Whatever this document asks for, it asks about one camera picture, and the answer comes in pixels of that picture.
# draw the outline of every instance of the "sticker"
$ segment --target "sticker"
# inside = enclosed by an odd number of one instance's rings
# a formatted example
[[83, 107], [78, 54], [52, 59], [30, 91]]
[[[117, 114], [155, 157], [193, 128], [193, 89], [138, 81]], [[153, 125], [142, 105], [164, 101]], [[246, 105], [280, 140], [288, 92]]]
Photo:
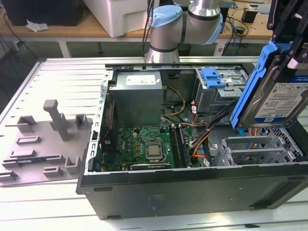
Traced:
[[203, 163], [204, 163], [205, 166], [210, 167], [210, 162], [208, 162], [208, 160], [206, 158], [204, 158]]
[[194, 114], [197, 114], [197, 107], [196, 107], [196, 106], [192, 106], [192, 112], [193, 112]]
[[23, 164], [23, 163], [32, 163], [32, 160], [20, 160], [17, 161], [18, 164]]
[[217, 144], [213, 144], [211, 145], [213, 148], [210, 148], [210, 150], [217, 150], [218, 149], [218, 145]]
[[256, 121], [277, 122], [288, 117], [303, 100], [301, 95], [307, 90], [307, 83], [276, 83], [256, 114]]
[[126, 85], [155, 85], [155, 76], [127, 76]]

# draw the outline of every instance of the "desk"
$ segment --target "desk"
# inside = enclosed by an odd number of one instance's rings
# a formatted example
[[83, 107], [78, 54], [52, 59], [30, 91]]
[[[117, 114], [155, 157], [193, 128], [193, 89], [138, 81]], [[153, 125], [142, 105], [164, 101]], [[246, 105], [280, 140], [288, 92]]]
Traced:
[[[247, 3], [245, 2], [238, 1], [236, 4], [238, 5], [238, 9], [247, 6]], [[229, 10], [229, 15], [231, 16], [235, 10]], [[240, 20], [242, 14], [243, 10], [239, 10], [234, 13], [233, 17]], [[266, 29], [267, 19], [267, 16], [257, 15], [253, 24], [247, 24], [249, 33], [242, 42], [268, 43], [272, 32]], [[129, 32], [121, 37], [111, 38], [90, 12], [84, 13], [82, 20], [77, 26], [50, 26], [49, 30], [40, 31], [38, 33], [30, 31], [25, 26], [13, 26], [11, 22], [9, 23], [14, 33], [23, 41], [58, 42], [64, 58], [71, 57], [70, 51], [66, 45], [67, 42], [141, 42], [143, 36], [143, 30], [137, 30]], [[234, 22], [234, 24], [236, 26], [243, 26], [239, 22]], [[3, 16], [0, 17], [0, 34], [3, 36], [5, 41], [14, 42], [18, 40], [6, 26]], [[231, 35], [231, 26], [226, 23], [223, 33], [217, 40], [215, 56], [222, 55], [223, 48], [225, 44], [228, 43]]]
[[[228, 60], [229, 63], [239, 60], [255, 63], [257, 57], [187, 57], [181, 61], [226, 63]], [[79, 113], [94, 118], [101, 74], [110, 61], [119, 64], [144, 62], [138, 57], [60, 58], [38, 62], [0, 115], [0, 159], [14, 141], [18, 129], [12, 126], [20, 115], [32, 115], [36, 121], [51, 120], [42, 110], [46, 99], [56, 98], [59, 111], [64, 112], [66, 119], [75, 118]], [[97, 82], [88, 86], [80, 84], [89, 79]], [[75, 193], [76, 183], [77, 180], [64, 180], [0, 188], [1, 230], [86, 231], [89, 227], [99, 227], [102, 231], [246, 230], [245, 224], [259, 225], [258, 231], [308, 229], [308, 189], [277, 209], [101, 221], [86, 197]]]

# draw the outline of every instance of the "table leg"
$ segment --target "table leg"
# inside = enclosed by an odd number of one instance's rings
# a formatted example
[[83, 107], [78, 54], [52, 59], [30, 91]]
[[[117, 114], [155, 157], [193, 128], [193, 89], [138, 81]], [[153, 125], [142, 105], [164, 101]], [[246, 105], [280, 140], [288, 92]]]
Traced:
[[218, 42], [215, 47], [214, 56], [222, 56], [225, 45], [225, 42]]
[[98, 45], [98, 52], [103, 53], [102, 42], [97, 42], [97, 45]]
[[71, 55], [71, 52], [69, 51], [69, 49], [67, 47], [66, 41], [58, 41], [58, 43], [60, 45], [63, 58], [71, 58], [72, 55]]

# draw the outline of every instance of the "cpu socket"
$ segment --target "cpu socket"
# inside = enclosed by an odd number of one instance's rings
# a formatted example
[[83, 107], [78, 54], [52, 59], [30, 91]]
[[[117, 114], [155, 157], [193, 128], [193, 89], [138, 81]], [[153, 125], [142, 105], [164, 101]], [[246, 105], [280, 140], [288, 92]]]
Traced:
[[163, 158], [163, 144], [161, 141], [145, 143], [145, 158], [150, 162], [158, 162]]

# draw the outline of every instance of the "motherboard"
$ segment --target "motherboard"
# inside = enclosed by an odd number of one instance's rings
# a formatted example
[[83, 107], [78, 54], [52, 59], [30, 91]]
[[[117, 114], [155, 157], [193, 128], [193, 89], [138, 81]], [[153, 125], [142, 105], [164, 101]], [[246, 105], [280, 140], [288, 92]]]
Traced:
[[[117, 152], [104, 158], [106, 170], [143, 170], [156, 164], [159, 168], [163, 165], [165, 168], [176, 168], [177, 157], [174, 154], [178, 153], [178, 148], [170, 132], [170, 127], [119, 128]], [[181, 127], [181, 133], [186, 148], [193, 139], [190, 127]]]

